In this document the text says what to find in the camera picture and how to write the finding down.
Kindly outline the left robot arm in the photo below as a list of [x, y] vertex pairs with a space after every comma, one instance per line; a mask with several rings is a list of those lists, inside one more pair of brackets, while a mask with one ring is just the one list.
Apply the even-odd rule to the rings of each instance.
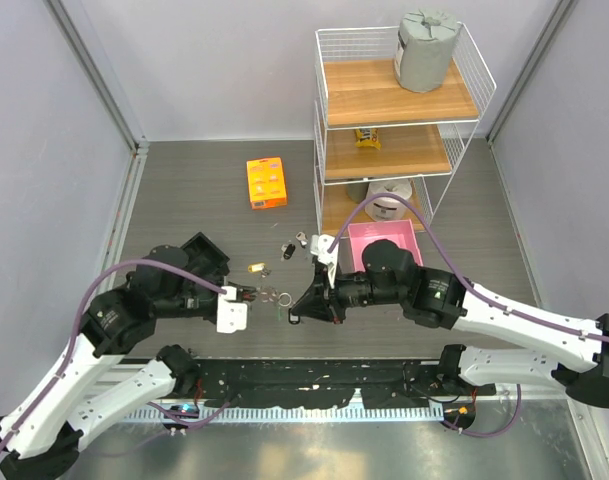
[[56, 479], [99, 435], [139, 406], [199, 391], [197, 364], [181, 346], [170, 345], [129, 379], [87, 396], [106, 372], [154, 334], [158, 319], [201, 317], [220, 333], [245, 329], [257, 290], [228, 282], [227, 261], [215, 247], [158, 246], [147, 257], [103, 272], [108, 277], [129, 268], [124, 284], [98, 293], [103, 280], [94, 280], [58, 362], [16, 409], [0, 417], [3, 476]]

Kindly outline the metal keyring holder red grip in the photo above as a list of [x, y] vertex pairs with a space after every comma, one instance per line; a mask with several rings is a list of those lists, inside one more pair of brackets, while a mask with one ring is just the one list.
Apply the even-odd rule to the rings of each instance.
[[252, 300], [259, 300], [264, 303], [272, 303], [280, 308], [289, 308], [293, 299], [288, 292], [280, 292], [271, 286], [260, 286], [251, 294]]

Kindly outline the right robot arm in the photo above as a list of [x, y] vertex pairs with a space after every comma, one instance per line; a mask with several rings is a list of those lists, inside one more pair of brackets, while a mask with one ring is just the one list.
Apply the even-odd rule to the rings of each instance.
[[365, 247], [362, 270], [342, 274], [330, 239], [323, 235], [313, 246], [313, 280], [291, 316], [341, 324], [350, 308], [398, 305], [419, 326], [511, 344], [509, 350], [446, 346], [436, 380], [447, 393], [495, 383], [542, 385], [609, 409], [609, 314], [583, 319], [510, 300], [460, 274], [421, 266], [386, 239]]

